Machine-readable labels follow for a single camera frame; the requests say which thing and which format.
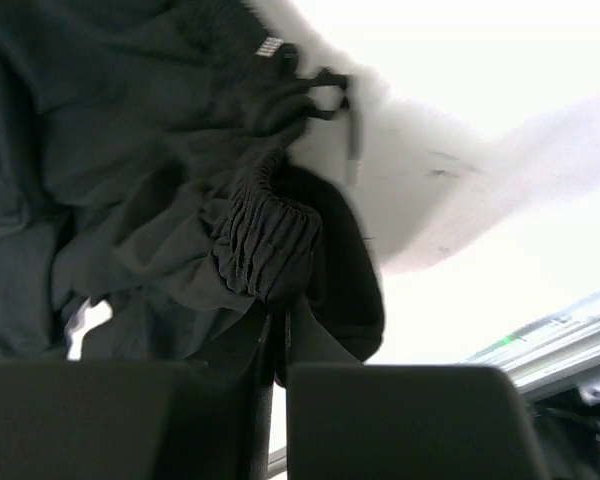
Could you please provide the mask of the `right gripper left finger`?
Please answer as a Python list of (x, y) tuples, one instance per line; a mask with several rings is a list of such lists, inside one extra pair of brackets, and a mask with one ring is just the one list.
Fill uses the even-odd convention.
[(0, 479), (261, 479), (273, 320), (185, 361), (0, 361)]

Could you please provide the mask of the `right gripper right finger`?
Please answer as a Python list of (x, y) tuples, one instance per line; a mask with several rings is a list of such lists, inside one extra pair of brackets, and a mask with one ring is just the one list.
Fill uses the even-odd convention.
[(546, 479), (524, 402), (501, 370), (363, 365), (300, 301), (286, 318), (291, 479)]

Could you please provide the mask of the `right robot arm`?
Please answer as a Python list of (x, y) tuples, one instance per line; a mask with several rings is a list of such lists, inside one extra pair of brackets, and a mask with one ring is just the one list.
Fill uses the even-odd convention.
[(292, 479), (600, 479), (600, 404), (365, 366), (305, 303), (255, 305), (187, 361), (0, 361), (0, 479), (263, 479), (277, 370)]

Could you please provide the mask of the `black trousers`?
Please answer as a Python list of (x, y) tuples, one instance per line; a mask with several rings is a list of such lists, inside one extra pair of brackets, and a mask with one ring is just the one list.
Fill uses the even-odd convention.
[(290, 148), (346, 93), (244, 1), (0, 1), (0, 358), (183, 359), (305, 299), (354, 357), (384, 331), (356, 218)]

